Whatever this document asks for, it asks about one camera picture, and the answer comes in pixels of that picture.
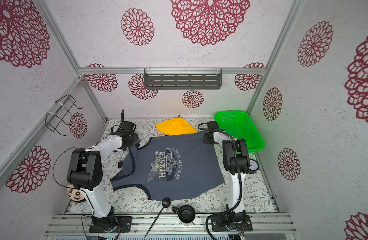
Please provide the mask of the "green plastic basket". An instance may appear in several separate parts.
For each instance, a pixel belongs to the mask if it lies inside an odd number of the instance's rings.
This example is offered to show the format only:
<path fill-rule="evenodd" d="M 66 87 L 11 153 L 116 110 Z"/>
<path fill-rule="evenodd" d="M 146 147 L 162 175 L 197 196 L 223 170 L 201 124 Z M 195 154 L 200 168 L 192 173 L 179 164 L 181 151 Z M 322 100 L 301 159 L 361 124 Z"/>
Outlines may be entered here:
<path fill-rule="evenodd" d="M 223 111 L 214 115 L 220 129 L 237 139 L 245 139 L 250 153 L 261 151 L 265 142 L 250 116 L 243 111 Z"/>

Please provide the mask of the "grey tank top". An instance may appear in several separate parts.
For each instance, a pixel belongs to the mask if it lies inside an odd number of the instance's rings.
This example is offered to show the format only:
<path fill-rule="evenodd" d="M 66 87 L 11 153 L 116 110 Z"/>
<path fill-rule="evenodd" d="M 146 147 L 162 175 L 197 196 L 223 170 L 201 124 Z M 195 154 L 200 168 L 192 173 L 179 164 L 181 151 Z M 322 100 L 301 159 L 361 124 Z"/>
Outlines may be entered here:
<path fill-rule="evenodd" d="M 122 170 L 111 179 L 114 191 L 137 187 L 149 200 L 193 199 L 224 184 L 215 148 L 204 143 L 206 131 L 150 138 L 132 146 Z"/>

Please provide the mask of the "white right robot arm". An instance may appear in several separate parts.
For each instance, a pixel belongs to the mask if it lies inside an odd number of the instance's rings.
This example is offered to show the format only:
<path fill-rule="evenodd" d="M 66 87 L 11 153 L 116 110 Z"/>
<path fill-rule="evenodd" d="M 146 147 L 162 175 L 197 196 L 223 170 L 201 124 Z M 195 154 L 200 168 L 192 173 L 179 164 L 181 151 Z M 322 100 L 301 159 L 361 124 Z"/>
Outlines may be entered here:
<path fill-rule="evenodd" d="M 225 130 L 220 129 L 216 121 L 199 124 L 198 128 L 207 131 L 204 143 L 222 146 L 223 165 L 229 173 L 230 186 L 227 210 L 224 214 L 244 214 L 244 180 L 251 166 L 245 139 L 231 136 Z"/>

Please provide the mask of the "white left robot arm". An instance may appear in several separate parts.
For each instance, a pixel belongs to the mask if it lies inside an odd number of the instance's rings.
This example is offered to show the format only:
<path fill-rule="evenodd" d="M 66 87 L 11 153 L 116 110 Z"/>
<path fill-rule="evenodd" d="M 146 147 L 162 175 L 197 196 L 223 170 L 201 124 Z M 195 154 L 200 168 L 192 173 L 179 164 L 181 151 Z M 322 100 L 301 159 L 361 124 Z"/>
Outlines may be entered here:
<path fill-rule="evenodd" d="M 116 149 L 126 150 L 138 144 L 135 130 L 135 123 L 122 121 L 105 139 L 86 149 L 77 148 L 71 154 L 67 181 L 82 192 L 96 219 L 109 218 L 112 209 L 101 186 L 102 160 Z"/>

